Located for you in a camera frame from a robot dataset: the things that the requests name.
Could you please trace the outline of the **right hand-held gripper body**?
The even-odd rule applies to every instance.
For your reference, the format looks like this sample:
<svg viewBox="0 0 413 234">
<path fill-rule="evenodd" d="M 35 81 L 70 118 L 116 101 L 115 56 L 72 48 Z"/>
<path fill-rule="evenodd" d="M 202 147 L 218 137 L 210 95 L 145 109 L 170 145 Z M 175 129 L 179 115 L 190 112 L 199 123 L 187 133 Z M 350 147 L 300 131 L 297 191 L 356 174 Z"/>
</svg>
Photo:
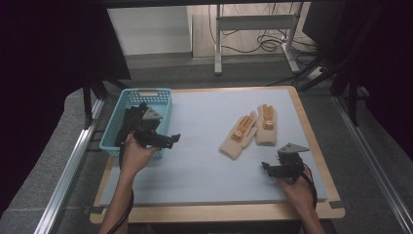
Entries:
<svg viewBox="0 0 413 234">
<path fill-rule="evenodd" d="M 278 150 L 280 162 L 279 177 L 290 177 L 293 181 L 304 172 L 304 162 L 300 157 L 300 152 L 309 151 L 308 147 L 288 143 Z"/>
</svg>

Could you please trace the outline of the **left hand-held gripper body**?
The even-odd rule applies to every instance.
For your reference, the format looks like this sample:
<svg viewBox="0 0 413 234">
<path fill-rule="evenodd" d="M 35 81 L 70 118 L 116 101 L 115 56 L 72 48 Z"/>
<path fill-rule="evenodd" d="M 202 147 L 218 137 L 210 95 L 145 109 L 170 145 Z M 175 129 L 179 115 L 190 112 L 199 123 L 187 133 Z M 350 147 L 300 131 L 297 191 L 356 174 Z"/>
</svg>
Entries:
<svg viewBox="0 0 413 234">
<path fill-rule="evenodd" d="M 143 116 L 142 126 L 133 130 L 133 136 L 142 147 L 155 146 L 159 148 L 162 142 L 169 142 L 167 136 L 159 135 L 157 128 L 163 116 L 153 108 L 148 107 Z"/>
</svg>

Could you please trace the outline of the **teal plastic basket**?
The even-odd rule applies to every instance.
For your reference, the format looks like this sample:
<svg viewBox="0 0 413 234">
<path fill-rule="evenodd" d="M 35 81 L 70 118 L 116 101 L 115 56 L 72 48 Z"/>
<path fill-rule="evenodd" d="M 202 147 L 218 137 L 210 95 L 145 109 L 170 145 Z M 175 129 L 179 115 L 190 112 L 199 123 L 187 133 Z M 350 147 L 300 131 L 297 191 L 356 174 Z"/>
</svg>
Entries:
<svg viewBox="0 0 413 234">
<path fill-rule="evenodd" d="M 157 111 L 161 116 L 161 122 L 156 132 L 166 135 L 169 131 L 169 119 L 172 110 L 171 89 L 124 89 L 112 111 L 109 122 L 100 141 L 99 148 L 111 156 L 118 157 L 120 147 L 115 145 L 119 131 L 123 126 L 123 119 L 127 109 L 138 107 L 142 102 Z"/>
</svg>

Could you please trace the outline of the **person's left hand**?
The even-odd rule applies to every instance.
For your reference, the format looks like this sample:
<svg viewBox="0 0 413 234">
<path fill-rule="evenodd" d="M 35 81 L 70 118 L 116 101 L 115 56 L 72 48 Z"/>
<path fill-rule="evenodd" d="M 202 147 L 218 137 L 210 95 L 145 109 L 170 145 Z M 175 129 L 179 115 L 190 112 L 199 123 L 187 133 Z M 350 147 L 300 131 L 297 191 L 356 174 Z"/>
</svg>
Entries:
<svg viewBox="0 0 413 234">
<path fill-rule="evenodd" d="M 153 155 L 159 151 L 158 147 L 142 147 L 133 137 L 133 134 L 128 134 L 124 146 L 121 166 L 121 177 L 123 178 L 134 178 L 148 164 Z"/>
</svg>

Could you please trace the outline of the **person's right hand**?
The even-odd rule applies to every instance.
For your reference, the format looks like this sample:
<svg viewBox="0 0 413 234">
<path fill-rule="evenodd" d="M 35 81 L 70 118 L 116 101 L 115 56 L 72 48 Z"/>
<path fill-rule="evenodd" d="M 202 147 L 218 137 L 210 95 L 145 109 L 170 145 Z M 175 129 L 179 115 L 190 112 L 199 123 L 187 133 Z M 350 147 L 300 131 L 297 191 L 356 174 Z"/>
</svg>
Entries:
<svg viewBox="0 0 413 234">
<path fill-rule="evenodd" d="M 307 181 L 307 178 L 312 179 L 308 168 L 305 169 L 304 175 L 299 176 L 294 183 L 289 183 L 285 178 L 278 178 L 278 183 L 281 185 L 287 200 L 300 215 L 309 214 L 315 210 L 313 192 Z"/>
</svg>

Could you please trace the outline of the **beige knitted glove orange pattern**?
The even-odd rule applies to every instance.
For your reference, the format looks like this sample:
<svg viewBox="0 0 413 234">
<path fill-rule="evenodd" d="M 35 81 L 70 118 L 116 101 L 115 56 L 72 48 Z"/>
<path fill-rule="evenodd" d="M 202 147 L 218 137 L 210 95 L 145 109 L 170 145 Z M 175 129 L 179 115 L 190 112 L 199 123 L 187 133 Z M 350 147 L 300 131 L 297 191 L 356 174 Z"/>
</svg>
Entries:
<svg viewBox="0 0 413 234">
<path fill-rule="evenodd" d="M 272 105 L 262 104 L 258 108 L 255 123 L 257 128 L 256 143 L 259 145 L 275 145 L 277 142 L 277 111 Z"/>
<path fill-rule="evenodd" d="M 241 117 L 219 147 L 220 152 L 237 160 L 257 133 L 256 120 L 254 111 Z"/>
</svg>

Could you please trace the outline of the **white foam mat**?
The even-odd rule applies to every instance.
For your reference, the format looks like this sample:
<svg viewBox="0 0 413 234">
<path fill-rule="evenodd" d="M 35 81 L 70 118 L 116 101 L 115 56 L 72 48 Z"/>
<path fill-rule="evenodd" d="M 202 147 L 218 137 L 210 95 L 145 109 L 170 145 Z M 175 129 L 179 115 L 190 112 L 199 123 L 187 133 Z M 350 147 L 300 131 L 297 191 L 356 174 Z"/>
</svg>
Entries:
<svg viewBox="0 0 413 234">
<path fill-rule="evenodd" d="M 286 200 L 264 162 L 276 165 L 288 143 L 309 147 L 290 89 L 190 92 L 171 95 L 169 133 L 180 140 L 152 160 L 133 183 L 137 206 L 279 203 Z M 219 151 L 238 119 L 269 104 L 277 111 L 277 142 L 252 142 L 232 160 Z"/>
</svg>

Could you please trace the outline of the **black stand legs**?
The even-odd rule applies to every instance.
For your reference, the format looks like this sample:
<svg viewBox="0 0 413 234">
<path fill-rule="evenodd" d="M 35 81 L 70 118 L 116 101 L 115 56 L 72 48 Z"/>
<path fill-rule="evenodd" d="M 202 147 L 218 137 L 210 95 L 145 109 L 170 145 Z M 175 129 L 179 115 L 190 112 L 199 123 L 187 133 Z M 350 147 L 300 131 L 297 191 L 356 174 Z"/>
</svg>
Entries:
<svg viewBox="0 0 413 234">
<path fill-rule="evenodd" d="M 347 113 L 351 122 L 357 127 L 357 76 L 354 63 L 350 58 L 344 58 L 337 65 L 327 69 L 317 78 L 299 86 L 298 90 L 307 91 L 334 75 L 337 75 L 337 78 L 334 79 L 329 88 L 330 93 L 334 96 L 340 96 L 343 94 L 345 88 L 349 87 Z"/>
<path fill-rule="evenodd" d="M 108 97 L 108 91 L 105 88 L 103 82 L 107 81 L 110 84 L 120 88 L 121 90 L 127 89 L 128 86 L 121 81 L 114 78 L 99 78 L 93 75 L 86 75 L 83 85 L 83 99 L 85 109 L 85 127 L 88 129 L 93 122 L 93 107 L 92 107 L 92 95 L 98 100 L 105 100 Z"/>
</svg>

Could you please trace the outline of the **white power strip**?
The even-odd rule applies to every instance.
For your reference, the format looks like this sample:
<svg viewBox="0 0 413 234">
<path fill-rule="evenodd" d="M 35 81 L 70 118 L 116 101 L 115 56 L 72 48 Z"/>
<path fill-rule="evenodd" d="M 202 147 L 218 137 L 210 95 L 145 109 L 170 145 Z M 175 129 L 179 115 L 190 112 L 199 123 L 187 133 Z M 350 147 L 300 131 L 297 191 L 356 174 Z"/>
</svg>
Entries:
<svg viewBox="0 0 413 234">
<path fill-rule="evenodd" d="M 323 72 L 324 72 L 324 68 L 321 66 L 318 66 L 308 75 L 308 78 L 310 80 L 314 80 L 318 78 Z"/>
</svg>

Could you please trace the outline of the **white board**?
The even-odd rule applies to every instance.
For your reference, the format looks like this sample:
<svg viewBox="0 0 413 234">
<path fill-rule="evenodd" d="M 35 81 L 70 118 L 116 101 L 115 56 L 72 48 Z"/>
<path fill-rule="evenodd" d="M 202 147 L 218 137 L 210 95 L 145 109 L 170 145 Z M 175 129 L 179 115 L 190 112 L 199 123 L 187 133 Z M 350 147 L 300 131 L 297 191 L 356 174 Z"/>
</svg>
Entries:
<svg viewBox="0 0 413 234">
<path fill-rule="evenodd" d="M 108 9 L 126 56 L 189 53 L 191 17 L 186 7 Z"/>
</svg>

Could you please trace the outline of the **dark curtain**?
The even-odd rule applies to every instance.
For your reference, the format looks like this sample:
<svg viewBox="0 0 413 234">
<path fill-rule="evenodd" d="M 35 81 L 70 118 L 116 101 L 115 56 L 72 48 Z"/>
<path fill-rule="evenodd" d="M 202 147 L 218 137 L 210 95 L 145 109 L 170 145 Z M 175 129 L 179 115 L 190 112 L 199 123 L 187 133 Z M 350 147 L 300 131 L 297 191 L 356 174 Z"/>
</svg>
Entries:
<svg viewBox="0 0 413 234">
<path fill-rule="evenodd" d="M 0 0 L 0 216 L 66 97 L 88 80 L 129 76 L 104 0 Z"/>
<path fill-rule="evenodd" d="M 366 107 L 413 160 L 413 0 L 347 0 L 343 21 L 363 20 L 384 4 L 356 56 Z"/>
</svg>

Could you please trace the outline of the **black corner bracket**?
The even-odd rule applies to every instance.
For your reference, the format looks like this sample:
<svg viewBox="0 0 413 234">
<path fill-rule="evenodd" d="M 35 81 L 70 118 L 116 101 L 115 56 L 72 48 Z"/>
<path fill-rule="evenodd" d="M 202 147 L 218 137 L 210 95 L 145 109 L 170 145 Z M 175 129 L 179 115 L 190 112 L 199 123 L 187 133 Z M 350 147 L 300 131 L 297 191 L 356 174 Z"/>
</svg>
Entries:
<svg viewBox="0 0 413 234">
<path fill-rule="evenodd" d="M 83 208 L 82 210 L 83 215 L 90 215 L 90 214 L 102 215 L 103 212 L 104 212 L 103 207 L 95 207 L 95 206 L 87 206 Z"/>
<path fill-rule="evenodd" d="M 349 201 L 331 201 L 329 203 L 331 209 L 346 209 L 351 210 L 353 208 L 352 204 Z"/>
</svg>

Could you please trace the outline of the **aluminium rail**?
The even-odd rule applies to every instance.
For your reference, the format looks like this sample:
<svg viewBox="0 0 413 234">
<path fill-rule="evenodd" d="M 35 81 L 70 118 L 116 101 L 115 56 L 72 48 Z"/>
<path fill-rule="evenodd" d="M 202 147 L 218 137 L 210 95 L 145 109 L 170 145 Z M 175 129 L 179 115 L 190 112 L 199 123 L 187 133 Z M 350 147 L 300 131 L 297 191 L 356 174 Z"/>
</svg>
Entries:
<svg viewBox="0 0 413 234">
<path fill-rule="evenodd" d="M 347 114 L 348 108 L 344 101 L 338 97 L 332 98 L 347 126 L 351 136 L 356 142 L 361 155 L 366 162 L 369 171 L 375 178 L 381 192 L 386 198 L 396 220 L 398 221 L 404 234 L 413 234 L 413 214 L 410 213 L 403 199 L 392 185 L 391 181 L 385 174 L 376 155 L 373 153 L 370 145 L 366 141 L 362 131 L 357 127 Z"/>
<path fill-rule="evenodd" d="M 69 190 L 74 176 L 77 173 L 79 165 L 82 161 L 83 155 L 86 152 L 90 139 L 92 138 L 96 121 L 99 118 L 101 109 L 104 105 L 104 100 L 97 100 L 92 108 L 92 122 L 90 126 L 83 130 L 76 144 L 68 158 L 66 166 L 62 171 L 62 174 L 57 182 L 56 188 L 51 196 L 51 199 L 44 210 L 42 217 L 40 218 L 38 225 L 33 234 L 50 234 L 54 227 L 56 218 L 62 203 L 66 197 L 66 193 Z"/>
</svg>

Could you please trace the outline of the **white metal desk frame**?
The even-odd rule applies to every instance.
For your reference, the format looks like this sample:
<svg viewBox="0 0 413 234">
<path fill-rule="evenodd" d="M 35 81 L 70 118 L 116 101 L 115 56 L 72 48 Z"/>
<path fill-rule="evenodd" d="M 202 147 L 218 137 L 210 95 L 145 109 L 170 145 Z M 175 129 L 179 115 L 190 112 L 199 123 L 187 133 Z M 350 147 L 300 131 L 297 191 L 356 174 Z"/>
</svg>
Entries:
<svg viewBox="0 0 413 234">
<path fill-rule="evenodd" d="M 263 15 L 263 16 L 228 16 L 221 15 L 221 5 L 216 6 L 215 17 L 215 51 L 214 74 L 222 74 L 221 32 L 225 30 L 286 30 L 288 34 L 281 43 L 283 54 L 292 73 L 297 74 L 300 69 L 291 52 L 291 45 L 300 20 L 303 3 L 299 3 L 293 14 Z"/>
</svg>

